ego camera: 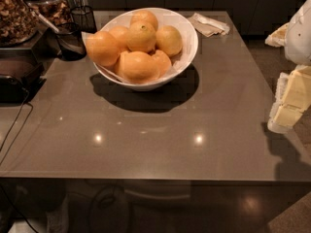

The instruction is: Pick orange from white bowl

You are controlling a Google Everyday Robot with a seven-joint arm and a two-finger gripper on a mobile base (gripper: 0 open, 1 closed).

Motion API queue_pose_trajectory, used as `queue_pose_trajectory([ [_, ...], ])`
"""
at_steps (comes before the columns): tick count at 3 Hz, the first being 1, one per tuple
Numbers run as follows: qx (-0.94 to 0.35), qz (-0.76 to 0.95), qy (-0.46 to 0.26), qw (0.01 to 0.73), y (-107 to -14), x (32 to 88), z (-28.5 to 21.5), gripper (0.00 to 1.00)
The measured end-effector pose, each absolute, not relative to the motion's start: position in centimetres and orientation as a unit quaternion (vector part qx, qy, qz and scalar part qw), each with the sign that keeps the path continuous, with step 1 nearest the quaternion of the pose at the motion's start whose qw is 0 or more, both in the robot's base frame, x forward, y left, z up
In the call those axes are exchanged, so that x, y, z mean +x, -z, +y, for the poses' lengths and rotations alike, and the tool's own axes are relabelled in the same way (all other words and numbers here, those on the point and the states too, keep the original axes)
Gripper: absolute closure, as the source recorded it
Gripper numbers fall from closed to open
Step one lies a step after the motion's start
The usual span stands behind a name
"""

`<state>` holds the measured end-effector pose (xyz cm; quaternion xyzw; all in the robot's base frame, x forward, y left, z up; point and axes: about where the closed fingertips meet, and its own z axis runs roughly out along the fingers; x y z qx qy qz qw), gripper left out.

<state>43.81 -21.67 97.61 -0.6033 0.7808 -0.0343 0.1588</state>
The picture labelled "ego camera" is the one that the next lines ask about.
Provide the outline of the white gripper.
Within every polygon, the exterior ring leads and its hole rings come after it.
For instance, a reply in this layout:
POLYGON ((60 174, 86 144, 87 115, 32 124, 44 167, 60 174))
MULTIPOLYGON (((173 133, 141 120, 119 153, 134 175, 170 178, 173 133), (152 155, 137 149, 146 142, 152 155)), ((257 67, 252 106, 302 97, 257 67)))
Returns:
POLYGON ((290 22, 270 34, 265 43, 275 48, 285 46, 286 58, 297 64, 289 74, 280 74, 267 123, 270 131, 286 134, 311 106, 311 0, 306 0, 290 22))

